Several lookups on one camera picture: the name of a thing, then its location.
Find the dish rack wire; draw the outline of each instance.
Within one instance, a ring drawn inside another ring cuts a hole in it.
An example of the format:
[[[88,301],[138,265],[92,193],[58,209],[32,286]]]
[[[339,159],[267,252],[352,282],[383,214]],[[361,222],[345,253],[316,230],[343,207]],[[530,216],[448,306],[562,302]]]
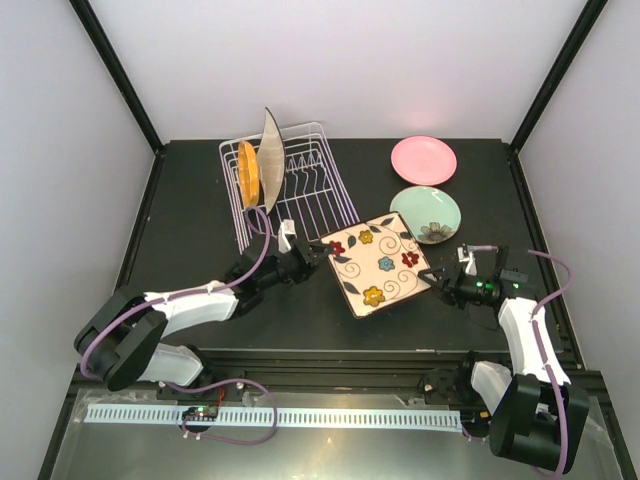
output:
[[[322,125],[305,123],[280,129],[285,148],[285,174],[280,196],[269,214],[271,232],[275,236],[283,220],[295,221],[298,236],[307,241],[358,223],[360,219],[342,183],[340,173],[329,149]],[[262,134],[229,140],[220,144],[220,160],[229,194],[231,212],[238,240],[243,252],[255,232],[247,220],[264,234],[263,226],[253,212],[245,214],[238,182],[238,144],[242,140],[257,150]],[[265,211],[263,199],[258,208]]]

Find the white perforated strip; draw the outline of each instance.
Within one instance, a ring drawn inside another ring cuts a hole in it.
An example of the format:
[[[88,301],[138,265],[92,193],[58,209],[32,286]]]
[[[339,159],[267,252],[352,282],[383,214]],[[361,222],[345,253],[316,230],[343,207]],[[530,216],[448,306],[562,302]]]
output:
[[[186,406],[94,404],[88,408],[86,423],[129,423],[175,425]],[[215,421],[189,424],[234,427],[268,427],[273,423],[271,408],[222,407]],[[460,432],[460,413],[431,410],[372,410],[338,408],[279,408],[279,427],[375,428],[440,430]]]

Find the white wall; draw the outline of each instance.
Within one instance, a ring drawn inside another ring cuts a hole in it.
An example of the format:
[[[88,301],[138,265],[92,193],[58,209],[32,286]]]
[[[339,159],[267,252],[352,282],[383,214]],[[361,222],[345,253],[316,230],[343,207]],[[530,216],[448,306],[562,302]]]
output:
[[[640,467],[640,3],[609,2],[522,153],[589,368],[601,369]]]
[[[510,140],[585,0],[93,0],[165,139]]]
[[[0,477],[36,478],[152,154],[71,6],[0,2]]]

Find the yellow flower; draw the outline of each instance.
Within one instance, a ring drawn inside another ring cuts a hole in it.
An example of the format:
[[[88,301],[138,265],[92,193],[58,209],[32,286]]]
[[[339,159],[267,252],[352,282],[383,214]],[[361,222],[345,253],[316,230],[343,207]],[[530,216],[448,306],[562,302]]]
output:
[[[382,294],[382,290],[377,287],[371,287],[369,290],[362,292],[364,294],[364,304],[377,307],[380,302],[384,302],[386,298]]]
[[[371,230],[361,230],[358,240],[362,243],[373,243],[373,233],[371,233]]]

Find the red flower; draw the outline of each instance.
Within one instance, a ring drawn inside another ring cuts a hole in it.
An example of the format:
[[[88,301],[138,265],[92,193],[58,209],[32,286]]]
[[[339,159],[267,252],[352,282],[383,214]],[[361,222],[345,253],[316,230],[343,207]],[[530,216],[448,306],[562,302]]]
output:
[[[342,248],[342,242],[329,242],[329,245],[333,247],[333,254],[336,257],[339,257],[341,254],[346,252],[346,250]]]
[[[413,252],[409,252],[409,253],[403,253],[402,254],[402,263],[404,263],[407,267],[411,268],[414,265],[418,264],[418,259],[420,257],[418,256],[418,254],[413,253]]]

